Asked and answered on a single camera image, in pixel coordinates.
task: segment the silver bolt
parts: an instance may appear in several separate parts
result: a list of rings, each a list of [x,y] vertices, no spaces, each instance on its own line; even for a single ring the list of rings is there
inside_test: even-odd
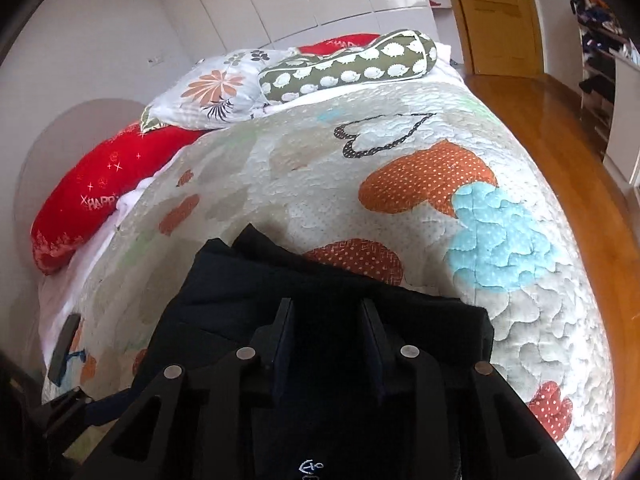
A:
[[[255,350],[250,346],[243,346],[239,348],[236,352],[236,357],[238,359],[242,359],[242,361],[246,361],[247,359],[251,359],[255,356]]]
[[[167,379],[178,378],[180,377],[181,374],[182,374],[182,368],[180,368],[178,365],[170,365],[164,369],[164,376]]]
[[[408,357],[409,359],[413,359],[415,357],[418,357],[418,355],[420,355],[420,349],[417,346],[413,346],[413,345],[404,345],[401,349],[400,349],[400,353],[404,356],[404,357]]]
[[[476,372],[481,375],[491,375],[494,371],[494,367],[492,367],[487,361],[478,361],[474,365],[474,368],[476,369]]]

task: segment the wooden floor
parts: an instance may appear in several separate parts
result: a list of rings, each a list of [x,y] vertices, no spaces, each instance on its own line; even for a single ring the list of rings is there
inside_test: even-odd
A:
[[[640,441],[640,251],[622,193],[567,95],[542,80],[471,76],[558,196],[607,330],[616,386],[616,472]]]

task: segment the quilted bedspread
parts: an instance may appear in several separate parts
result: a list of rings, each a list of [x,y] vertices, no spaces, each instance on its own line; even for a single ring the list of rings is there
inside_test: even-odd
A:
[[[249,222],[309,258],[487,309],[492,364],[581,478],[612,476],[609,347],[574,236],[530,156],[462,84],[369,86],[187,147],[85,283],[80,357],[45,399],[129,386],[194,254]]]

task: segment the door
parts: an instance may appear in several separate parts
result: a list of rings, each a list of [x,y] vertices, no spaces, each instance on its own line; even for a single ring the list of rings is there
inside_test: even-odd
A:
[[[534,77],[543,72],[533,0],[459,1],[476,74]]]

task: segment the red pillow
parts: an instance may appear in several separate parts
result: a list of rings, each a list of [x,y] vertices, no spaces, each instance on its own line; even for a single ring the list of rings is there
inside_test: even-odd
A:
[[[142,134],[135,123],[98,144],[62,178],[33,222],[31,244],[38,268],[52,274],[65,266],[113,213],[121,195],[202,134],[177,126]]]
[[[377,37],[379,34],[349,34],[347,36],[340,36],[338,38],[331,38],[330,40],[321,41],[315,45],[306,45],[298,48],[301,54],[316,54],[316,56],[328,56],[333,54],[342,48],[348,46],[367,46]]]

